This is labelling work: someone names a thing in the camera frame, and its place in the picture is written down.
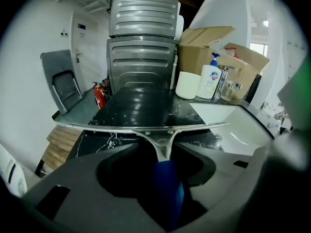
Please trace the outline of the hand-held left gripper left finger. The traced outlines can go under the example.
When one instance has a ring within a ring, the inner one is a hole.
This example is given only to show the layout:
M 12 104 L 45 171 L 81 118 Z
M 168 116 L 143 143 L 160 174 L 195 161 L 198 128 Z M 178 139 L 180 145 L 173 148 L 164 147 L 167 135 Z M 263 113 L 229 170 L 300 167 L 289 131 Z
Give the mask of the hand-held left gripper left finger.
M 128 144 L 67 161 L 43 178 L 22 202 L 53 233 L 166 233 L 135 198 L 111 194 L 99 182 L 102 161 L 134 150 Z

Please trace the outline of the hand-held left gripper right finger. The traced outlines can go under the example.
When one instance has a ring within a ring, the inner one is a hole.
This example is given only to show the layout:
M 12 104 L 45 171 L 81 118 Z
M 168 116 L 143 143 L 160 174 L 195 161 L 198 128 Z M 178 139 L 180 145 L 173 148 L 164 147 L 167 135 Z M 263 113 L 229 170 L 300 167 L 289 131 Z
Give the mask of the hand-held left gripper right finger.
M 241 155 L 177 143 L 190 153 L 210 158 L 216 164 L 213 176 L 190 189 L 192 197 L 207 212 L 181 227 L 182 230 L 236 230 L 242 212 L 257 185 L 270 145 L 257 148 L 253 155 Z

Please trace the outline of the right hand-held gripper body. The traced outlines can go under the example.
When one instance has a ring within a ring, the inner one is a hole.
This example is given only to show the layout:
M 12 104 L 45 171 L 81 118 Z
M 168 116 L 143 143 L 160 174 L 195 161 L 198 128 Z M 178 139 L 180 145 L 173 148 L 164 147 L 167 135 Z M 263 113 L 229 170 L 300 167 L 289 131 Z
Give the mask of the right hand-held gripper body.
M 269 152 L 299 172 L 311 169 L 311 55 L 278 93 L 293 129 L 269 145 Z

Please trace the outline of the blue-handled metal squeegee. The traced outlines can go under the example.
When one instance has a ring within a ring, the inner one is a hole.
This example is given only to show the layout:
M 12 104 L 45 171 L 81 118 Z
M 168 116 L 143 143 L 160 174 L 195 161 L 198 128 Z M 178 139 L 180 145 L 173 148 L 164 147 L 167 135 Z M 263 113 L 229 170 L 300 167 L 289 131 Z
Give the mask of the blue-handled metal squeegee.
M 120 157 L 102 161 L 99 178 L 102 186 L 121 198 L 137 199 L 143 210 L 165 232 L 178 229 L 180 217 L 186 212 L 190 182 L 183 172 L 189 161 L 180 160 L 182 150 L 173 150 L 173 140 L 181 132 L 200 131 L 223 126 L 223 122 L 162 127 L 118 127 L 70 124 L 71 128 L 92 132 L 135 134 L 147 144 Z

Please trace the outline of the white marble-pattern cabinet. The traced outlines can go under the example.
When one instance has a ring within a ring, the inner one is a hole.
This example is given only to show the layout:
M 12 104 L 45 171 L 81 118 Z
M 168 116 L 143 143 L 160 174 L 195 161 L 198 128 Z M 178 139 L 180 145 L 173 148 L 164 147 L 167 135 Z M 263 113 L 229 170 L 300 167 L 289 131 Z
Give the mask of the white marble-pattern cabinet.
M 290 132 L 293 129 L 289 115 L 280 101 L 277 104 L 265 101 L 259 109 L 258 117 L 273 136 Z

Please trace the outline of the wooden steps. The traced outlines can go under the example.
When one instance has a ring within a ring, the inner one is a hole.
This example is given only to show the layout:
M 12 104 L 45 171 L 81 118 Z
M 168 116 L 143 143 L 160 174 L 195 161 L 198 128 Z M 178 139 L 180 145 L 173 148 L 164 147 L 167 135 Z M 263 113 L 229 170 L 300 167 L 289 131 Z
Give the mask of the wooden steps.
M 56 125 L 47 136 L 48 146 L 41 157 L 44 166 L 54 171 L 67 160 L 82 131 Z

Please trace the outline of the white sink basin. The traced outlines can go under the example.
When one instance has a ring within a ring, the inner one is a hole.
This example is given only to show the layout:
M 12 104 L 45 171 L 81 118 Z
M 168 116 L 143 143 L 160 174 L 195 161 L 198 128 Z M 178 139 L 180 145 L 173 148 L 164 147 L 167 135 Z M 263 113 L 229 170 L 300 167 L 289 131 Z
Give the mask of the white sink basin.
M 272 140 L 267 131 L 239 106 L 204 103 L 190 105 L 206 124 L 228 124 L 211 129 L 221 137 L 220 145 L 225 152 L 252 156 L 256 149 Z

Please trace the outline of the chrome faucet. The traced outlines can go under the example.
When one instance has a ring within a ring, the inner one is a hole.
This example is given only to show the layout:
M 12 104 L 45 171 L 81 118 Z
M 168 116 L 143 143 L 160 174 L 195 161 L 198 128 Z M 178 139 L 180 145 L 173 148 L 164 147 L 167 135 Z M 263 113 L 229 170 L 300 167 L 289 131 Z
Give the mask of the chrome faucet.
M 223 99 L 227 102 L 232 101 L 237 97 L 237 92 L 242 89 L 242 84 L 235 82 L 234 77 L 240 72 L 240 69 L 229 66 L 221 66 L 220 80 L 216 86 L 216 90 L 213 95 L 214 100 Z

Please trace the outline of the black marble-top table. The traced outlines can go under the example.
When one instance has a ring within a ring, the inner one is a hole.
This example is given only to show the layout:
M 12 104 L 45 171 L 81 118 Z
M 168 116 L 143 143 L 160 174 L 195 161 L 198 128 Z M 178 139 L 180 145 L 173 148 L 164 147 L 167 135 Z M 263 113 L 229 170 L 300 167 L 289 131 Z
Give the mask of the black marble-top table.
M 217 102 L 197 98 L 190 101 L 183 100 L 173 91 L 123 88 L 113 95 L 104 108 L 87 121 L 87 124 L 155 127 L 205 123 L 192 108 L 191 103 L 238 106 L 236 103 L 229 104 L 223 100 Z M 211 130 L 180 133 L 175 141 L 224 151 L 220 145 L 221 137 Z

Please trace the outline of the red and white round item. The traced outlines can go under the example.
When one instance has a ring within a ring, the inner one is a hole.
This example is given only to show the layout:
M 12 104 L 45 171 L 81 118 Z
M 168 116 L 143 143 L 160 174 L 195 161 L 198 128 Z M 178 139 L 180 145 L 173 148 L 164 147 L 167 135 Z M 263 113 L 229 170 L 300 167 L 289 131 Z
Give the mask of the red and white round item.
M 227 47 L 225 48 L 225 51 L 228 55 L 231 55 L 237 59 L 239 59 L 239 56 L 237 55 L 237 49 L 234 47 Z

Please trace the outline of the white soap bottle blue pump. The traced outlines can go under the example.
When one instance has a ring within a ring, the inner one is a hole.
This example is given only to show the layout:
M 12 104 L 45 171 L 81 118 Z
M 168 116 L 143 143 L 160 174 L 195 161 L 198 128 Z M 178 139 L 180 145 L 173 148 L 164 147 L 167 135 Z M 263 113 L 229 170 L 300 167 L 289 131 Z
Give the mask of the white soap bottle blue pump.
M 217 57 L 220 54 L 213 52 L 213 59 L 209 65 L 203 65 L 197 96 L 203 99 L 211 99 L 216 91 L 222 71 L 218 67 Z

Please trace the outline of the white cylindrical cup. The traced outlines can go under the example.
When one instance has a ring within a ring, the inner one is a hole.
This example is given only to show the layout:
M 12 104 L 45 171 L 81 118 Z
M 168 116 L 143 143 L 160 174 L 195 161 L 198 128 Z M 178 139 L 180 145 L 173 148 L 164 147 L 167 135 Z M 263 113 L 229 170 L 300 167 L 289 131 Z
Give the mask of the white cylindrical cup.
M 182 99 L 192 100 L 196 97 L 201 76 L 180 71 L 175 93 Z

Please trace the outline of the open cardboard box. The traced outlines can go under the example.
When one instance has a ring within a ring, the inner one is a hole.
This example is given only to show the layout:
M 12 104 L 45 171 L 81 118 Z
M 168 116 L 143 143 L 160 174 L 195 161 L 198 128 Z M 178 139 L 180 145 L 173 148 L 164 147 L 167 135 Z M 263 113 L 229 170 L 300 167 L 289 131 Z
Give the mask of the open cardboard box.
M 231 26 L 186 29 L 177 47 L 177 66 L 180 71 L 200 75 L 203 65 L 208 65 L 213 59 L 212 53 L 218 53 L 219 65 L 234 68 L 229 71 L 229 77 L 242 85 L 241 90 L 236 93 L 236 98 L 243 99 L 255 77 L 264 70 L 270 60 L 262 54 L 234 43 L 228 43 L 224 48 L 235 48 L 238 57 L 211 48 L 212 44 L 222 41 L 234 31 L 235 28 Z

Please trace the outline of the white door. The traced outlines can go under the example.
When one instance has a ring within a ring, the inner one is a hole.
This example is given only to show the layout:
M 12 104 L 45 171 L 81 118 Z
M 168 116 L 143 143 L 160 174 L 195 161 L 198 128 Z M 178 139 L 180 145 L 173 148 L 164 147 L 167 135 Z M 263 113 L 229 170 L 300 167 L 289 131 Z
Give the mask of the white door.
M 106 41 L 109 39 L 109 20 L 103 15 L 74 10 L 71 15 L 70 51 L 74 72 L 82 93 L 94 83 L 107 78 Z M 81 55 L 76 63 L 75 49 Z

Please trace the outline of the white rounded appliance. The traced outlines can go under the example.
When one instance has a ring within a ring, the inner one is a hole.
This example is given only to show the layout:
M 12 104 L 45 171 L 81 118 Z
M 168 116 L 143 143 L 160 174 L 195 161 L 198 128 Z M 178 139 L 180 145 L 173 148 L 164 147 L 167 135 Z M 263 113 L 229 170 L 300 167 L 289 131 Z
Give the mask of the white rounded appliance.
M 180 8 L 181 8 L 181 3 L 178 2 L 175 40 L 180 39 L 182 32 L 183 32 L 183 28 L 184 28 L 184 18 L 182 15 L 180 15 Z

